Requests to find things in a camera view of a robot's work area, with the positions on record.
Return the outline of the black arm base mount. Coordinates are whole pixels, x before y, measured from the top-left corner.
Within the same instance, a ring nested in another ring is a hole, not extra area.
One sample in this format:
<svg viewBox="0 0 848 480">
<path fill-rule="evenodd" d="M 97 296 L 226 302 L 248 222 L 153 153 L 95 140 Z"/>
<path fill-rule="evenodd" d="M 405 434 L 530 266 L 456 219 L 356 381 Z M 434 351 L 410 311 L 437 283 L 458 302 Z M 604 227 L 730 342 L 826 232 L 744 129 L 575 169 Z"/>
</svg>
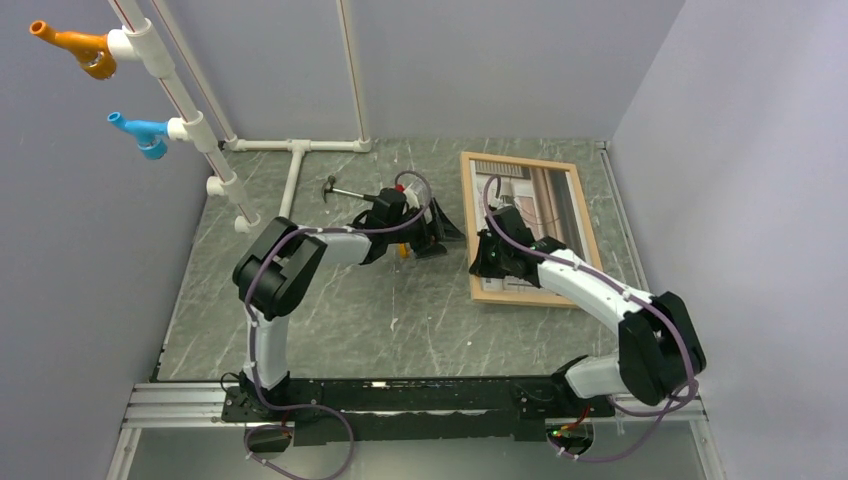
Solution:
<svg viewBox="0 0 848 480">
<path fill-rule="evenodd" d="M 349 438 L 543 441 L 560 425 L 614 414 L 605 396 L 575 398 L 552 376 L 294 378 L 263 400 L 241 379 L 225 389 L 222 419 L 285 425 L 297 446 Z"/>
</svg>

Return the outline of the wooden picture frame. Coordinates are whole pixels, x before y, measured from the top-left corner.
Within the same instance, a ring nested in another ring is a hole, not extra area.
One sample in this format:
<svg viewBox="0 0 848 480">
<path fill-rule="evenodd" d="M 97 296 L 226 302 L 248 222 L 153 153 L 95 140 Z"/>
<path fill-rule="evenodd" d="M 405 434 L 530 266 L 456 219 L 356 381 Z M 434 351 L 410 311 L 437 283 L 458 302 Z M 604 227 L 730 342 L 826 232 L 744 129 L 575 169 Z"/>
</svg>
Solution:
<svg viewBox="0 0 848 480">
<path fill-rule="evenodd" d="M 515 206 L 536 239 L 549 236 L 563 242 L 593 268 L 603 268 L 577 166 L 547 160 L 463 152 L 460 155 L 463 203 L 469 259 L 474 260 L 477 233 L 487 227 L 483 187 L 491 206 L 500 206 L 496 188 L 510 182 Z"/>
</svg>

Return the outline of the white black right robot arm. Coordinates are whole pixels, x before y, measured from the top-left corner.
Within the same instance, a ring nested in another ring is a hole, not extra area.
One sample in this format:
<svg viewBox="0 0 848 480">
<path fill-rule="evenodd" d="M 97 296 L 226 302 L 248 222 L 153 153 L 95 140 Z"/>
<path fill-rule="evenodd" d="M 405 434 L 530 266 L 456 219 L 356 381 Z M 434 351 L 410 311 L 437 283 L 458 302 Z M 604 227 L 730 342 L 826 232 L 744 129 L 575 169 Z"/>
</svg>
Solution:
<svg viewBox="0 0 848 480">
<path fill-rule="evenodd" d="M 514 277 L 563 297 L 617 339 L 615 353 L 574 359 L 553 374 L 558 382 L 550 392 L 557 411 L 574 415 L 589 399 L 601 396 L 630 394 L 656 406 L 693 392 L 707 360 L 681 297 L 630 287 L 592 267 L 564 243 L 535 239 L 512 206 L 489 210 L 478 237 L 470 274 Z"/>
</svg>

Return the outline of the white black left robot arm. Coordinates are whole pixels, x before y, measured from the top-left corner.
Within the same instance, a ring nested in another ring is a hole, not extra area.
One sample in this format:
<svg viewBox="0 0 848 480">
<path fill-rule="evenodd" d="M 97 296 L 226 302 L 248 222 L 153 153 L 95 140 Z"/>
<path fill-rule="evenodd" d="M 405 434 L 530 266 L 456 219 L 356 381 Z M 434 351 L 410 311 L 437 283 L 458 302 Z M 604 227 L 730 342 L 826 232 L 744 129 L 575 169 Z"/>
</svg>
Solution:
<svg viewBox="0 0 848 480">
<path fill-rule="evenodd" d="M 368 265 L 392 245 L 417 259 L 444 255 L 446 243 L 465 236 L 425 192 L 397 185 L 362 195 L 369 208 L 343 227 L 305 227 L 276 217 L 233 270 L 248 325 L 248 350 L 241 382 L 252 387 L 248 407 L 264 420 L 287 406 L 280 385 L 289 378 L 290 315 L 299 307 L 323 265 Z"/>
</svg>

